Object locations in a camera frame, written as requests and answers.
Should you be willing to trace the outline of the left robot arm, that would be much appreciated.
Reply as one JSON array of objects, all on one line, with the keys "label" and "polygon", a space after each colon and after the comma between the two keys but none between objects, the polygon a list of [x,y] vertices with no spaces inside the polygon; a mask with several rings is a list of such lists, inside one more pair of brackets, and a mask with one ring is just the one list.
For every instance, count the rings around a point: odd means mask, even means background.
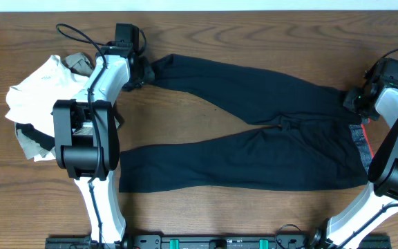
[{"label": "left robot arm", "polygon": [[49,239],[47,248],[125,248],[126,219],[115,189],[120,142],[113,107],[120,92],[152,81],[149,61],[133,44],[102,46],[84,88],[53,106],[56,160],[85,202],[91,233],[83,241]]}]

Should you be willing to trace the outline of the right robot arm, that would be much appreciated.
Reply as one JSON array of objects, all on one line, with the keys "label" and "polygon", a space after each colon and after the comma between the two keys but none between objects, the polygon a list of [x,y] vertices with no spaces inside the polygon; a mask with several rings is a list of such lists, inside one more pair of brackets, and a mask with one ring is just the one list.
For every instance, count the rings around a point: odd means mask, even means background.
[{"label": "right robot arm", "polygon": [[316,230],[308,248],[391,247],[389,236],[372,231],[398,213],[398,89],[384,89],[375,109],[390,131],[372,158],[368,183],[346,209]]}]

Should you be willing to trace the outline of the black leggings grey waistband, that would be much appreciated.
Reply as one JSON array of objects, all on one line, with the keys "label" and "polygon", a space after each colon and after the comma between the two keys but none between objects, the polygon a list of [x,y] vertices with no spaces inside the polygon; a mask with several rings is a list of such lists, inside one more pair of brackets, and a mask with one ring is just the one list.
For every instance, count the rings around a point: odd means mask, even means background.
[{"label": "black leggings grey waistband", "polygon": [[340,190],[365,185],[372,151],[345,92],[291,75],[167,55],[154,85],[187,92],[253,126],[251,131],[120,155],[121,192],[217,185],[260,190]]}]

